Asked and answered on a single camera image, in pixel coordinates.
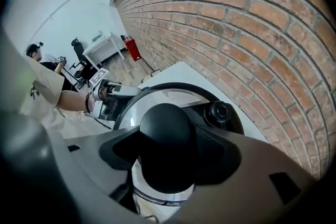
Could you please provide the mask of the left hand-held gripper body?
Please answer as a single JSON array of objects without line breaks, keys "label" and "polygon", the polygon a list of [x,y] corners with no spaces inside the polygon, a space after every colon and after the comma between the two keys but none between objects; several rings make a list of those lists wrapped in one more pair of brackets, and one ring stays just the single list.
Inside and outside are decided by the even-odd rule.
[{"label": "left hand-held gripper body", "polygon": [[[110,71],[104,68],[100,68],[89,82],[92,85],[90,92],[94,99],[93,109],[89,116],[94,119],[116,120],[120,114],[117,111],[117,101],[112,97],[108,97],[108,94],[112,94],[115,87],[121,87],[122,83],[113,81]],[[107,88],[107,97],[104,101],[101,101],[98,96],[99,88],[102,86]]]}]

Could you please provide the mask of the person's left forearm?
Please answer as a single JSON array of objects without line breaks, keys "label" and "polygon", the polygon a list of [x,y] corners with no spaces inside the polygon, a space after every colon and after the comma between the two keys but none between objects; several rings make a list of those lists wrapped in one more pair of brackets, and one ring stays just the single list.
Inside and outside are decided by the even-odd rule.
[{"label": "person's left forearm", "polygon": [[91,92],[83,94],[74,91],[62,91],[57,107],[66,111],[91,113],[94,102]]}]

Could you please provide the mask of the white desk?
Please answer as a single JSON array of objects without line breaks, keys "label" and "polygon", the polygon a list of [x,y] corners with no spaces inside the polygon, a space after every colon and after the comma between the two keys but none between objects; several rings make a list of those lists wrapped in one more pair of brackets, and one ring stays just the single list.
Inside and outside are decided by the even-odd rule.
[{"label": "white desk", "polygon": [[82,55],[98,71],[103,62],[115,54],[119,55],[122,60],[125,60],[121,51],[123,49],[125,49],[125,45],[121,37],[109,32],[108,34],[103,33],[96,41],[89,44],[84,49]]}]

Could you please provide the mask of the black pressure cooker lid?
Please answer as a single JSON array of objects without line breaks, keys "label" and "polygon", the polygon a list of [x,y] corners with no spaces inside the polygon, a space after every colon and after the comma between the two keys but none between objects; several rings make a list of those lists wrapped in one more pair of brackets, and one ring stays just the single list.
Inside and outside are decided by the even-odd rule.
[{"label": "black pressure cooker lid", "polygon": [[224,138],[244,134],[233,108],[209,91],[168,82],[144,88],[117,118],[140,128],[131,139],[131,163],[139,162],[149,189],[135,186],[146,201],[168,207],[186,202],[197,186],[218,185],[242,161],[240,150]]}]

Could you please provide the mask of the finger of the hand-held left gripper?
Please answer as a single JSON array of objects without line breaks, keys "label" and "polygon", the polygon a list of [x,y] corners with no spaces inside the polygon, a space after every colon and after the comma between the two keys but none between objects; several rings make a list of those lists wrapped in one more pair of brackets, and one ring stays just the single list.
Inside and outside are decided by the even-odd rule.
[{"label": "finger of the hand-held left gripper", "polygon": [[141,93],[141,89],[138,87],[127,86],[122,84],[120,89],[120,95],[122,97],[132,98]]}]

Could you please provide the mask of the person's beige shirt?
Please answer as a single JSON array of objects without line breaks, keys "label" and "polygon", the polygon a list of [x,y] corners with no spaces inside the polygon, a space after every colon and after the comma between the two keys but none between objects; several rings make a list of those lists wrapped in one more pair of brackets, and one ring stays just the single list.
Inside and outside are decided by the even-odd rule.
[{"label": "person's beige shirt", "polygon": [[57,104],[64,78],[28,56],[25,60],[29,64],[30,71],[33,72],[33,78],[20,113],[40,121],[46,129],[61,132],[66,120],[57,108]]}]

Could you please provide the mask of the black office chair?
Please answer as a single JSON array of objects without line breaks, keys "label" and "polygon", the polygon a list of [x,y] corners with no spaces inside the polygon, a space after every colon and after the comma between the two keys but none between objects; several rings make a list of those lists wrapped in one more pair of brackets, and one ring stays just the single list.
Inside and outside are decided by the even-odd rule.
[{"label": "black office chair", "polygon": [[92,63],[83,55],[84,48],[82,43],[75,38],[71,42],[71,46],[73,47],[77,57],[78,63],[74,63],[70,68],[76,69],[74,77],[79,79],[79,88],[81,89],[85,84],[87,84],[88,88],[91,87],[91,83],[89,80],[96,73],[96,69],[92,65]]}]

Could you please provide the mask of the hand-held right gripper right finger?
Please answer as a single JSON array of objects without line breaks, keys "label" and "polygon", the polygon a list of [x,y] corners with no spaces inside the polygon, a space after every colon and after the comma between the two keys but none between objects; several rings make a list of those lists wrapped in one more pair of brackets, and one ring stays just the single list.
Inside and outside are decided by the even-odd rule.
[{"label": "hand-held right gripper right finger", "polygon": [[[231,142],[240,152],[235,172],[217,185],[198,186],[167,224],[269,224],[294,207],[316,180],[276,147],[213,127],[202,132],[220,143]],[[285,176],[299,191],[283,202],[271,175]]]}]

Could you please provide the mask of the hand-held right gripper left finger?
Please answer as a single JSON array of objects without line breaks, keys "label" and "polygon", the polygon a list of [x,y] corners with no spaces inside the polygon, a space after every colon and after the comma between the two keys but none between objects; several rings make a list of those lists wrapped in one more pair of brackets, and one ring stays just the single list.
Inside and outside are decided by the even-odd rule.
[{"label": "hand-held right gripper left finger", "polygon": [[113,199],[128,180],[98,148],[127,128],[68,143],[20,114],[0,114],[0,222],[11,224],[154,224]]}]

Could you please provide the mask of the red metal box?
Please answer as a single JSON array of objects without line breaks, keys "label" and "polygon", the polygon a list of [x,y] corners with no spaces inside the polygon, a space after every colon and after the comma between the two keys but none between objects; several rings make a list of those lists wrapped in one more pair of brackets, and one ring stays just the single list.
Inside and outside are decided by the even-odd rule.
[{"label": "red metal box", "polygon": [[133,38],[125,39],[124,43],[134,61],[141,59],[141,55]]}]

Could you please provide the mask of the white table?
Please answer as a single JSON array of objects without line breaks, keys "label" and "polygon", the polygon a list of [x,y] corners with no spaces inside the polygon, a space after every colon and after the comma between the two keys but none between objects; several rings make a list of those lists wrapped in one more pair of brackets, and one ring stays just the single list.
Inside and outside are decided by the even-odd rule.
[{"label": "white table", "polygon": [[[220,100],[231,104],[236,110],[242,122],[245,135],[263,142],[267,142],[267,139],[264,137],[264,135],[261,133],[258,127],[252,122],[252,120],[250,120],[247,117],[247,115],[237,105],[233,103],[233,101],[228,97],[227,94],[222,93],[221,90],[219,90],[218,86],[216,86],[214,83],[204,78],[199,72],[195,71],[188,64],[182,61],[159,72],[155,76],[145,80],[143,83],[135,81],[132,82],[124,81],[123,84],[136,86],[140,89],[143,89],[145,87],[152,87],[158,84],[168,82],[182,82],[193,84],[195,86],[198,86],[200,88],[209,91],[210,93],[218,97]],[[108,131],[106,127],[102,126],[94,119],[89,118],[83,114],[79,113],[77,114],[74,112],[66,112],[66,111],[64,112],[64,114],[67,117],[67,119],[69,119],[71,122],[78,123],[80,124],[81,127],[85,128],[84,131],[76,134],[72,132],[64,134],[63,138],[65,139],[83,137],[88,135],[97,135]]]}]

